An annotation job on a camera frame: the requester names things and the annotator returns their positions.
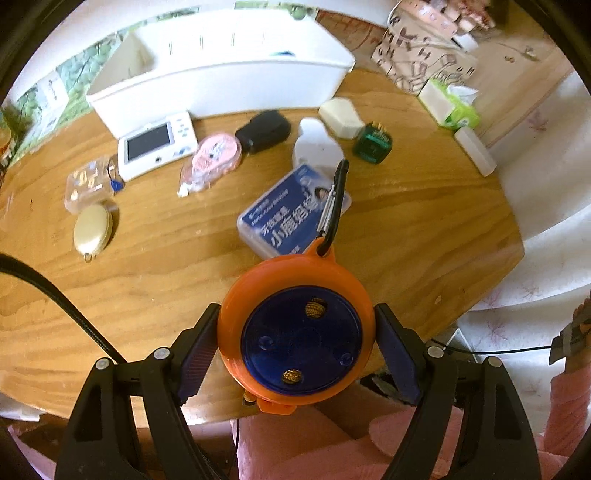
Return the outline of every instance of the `orange case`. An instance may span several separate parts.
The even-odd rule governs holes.
[[[217,344],[222,360],[234,379],[257,397],[261,411],[289,415],[297,406],[326,400],[356,380],[365,367],[375,340],[375,316],[371,299],[363,285],[337,264],[330,249],[325,257],[316,253],[323,239],[315,240],[303,254],[282,255],[266,260],[241,276],[222,303],[217,321]],[[282,395],[265,388],[249,373],[242,361],[241,336],[252,312],[268,297],[298,286],[328,288],[353,306],[362,329],[359,358],[347,375],[332,387],[311,395]]]

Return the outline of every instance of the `device screen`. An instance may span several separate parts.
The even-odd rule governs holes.
[[[146,155],[157,148],[170,145],[172,139],[168,134],[168,124],[161,125],[127,141],[127,162]]]

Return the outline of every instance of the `pink sleeve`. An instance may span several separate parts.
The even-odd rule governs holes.
[[[585,433],[591,390],[591,365],[552,379],[550,416],[543,451],[570,456]]]

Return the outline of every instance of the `wood grain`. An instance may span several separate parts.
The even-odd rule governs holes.
[[[428,338],[496,286],[523,256],[511,208],[495,175],[482,178],[452,133],[436,126],[413,96],[382,76],[350,74],[340,95],[365,121],[381,121],[394,148],[381,165],[351,159],[353,198],[336,240],[339,262],[374,302],[388,302],[402,323]],[[291,168],[297,123],[313,111],[286,111],[288,141],[247,156],[212,189],[179,199],[181,163],[136,179],[118,194],[116,229],[85,264],[72,245],[76,218],[64,208],[66,176],[117,143],[95,114],[61,132],[8,172],[0,205],[14,200],[0,251],[39,270],[134,361],[170,345],[211,302],[260,262],[238,237],[236,218]],[[233,132],[252,114],[194,123],[199,138]],[[0,277],[0,390],[67,417],[102,351],[34,288]],[[366,371],[382,364],[377,349]],[[190,423],[252,413],[217,356],[199,394],[184,408]],[[134,399],[138,426],[146,426]]]

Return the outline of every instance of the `blue lid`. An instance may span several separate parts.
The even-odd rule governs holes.
[[[242,359],[269,390],[310,395],[351,370],[361,341],[361,322],[345,298],[322,287],[293,287],[252,312],[242,331]]]

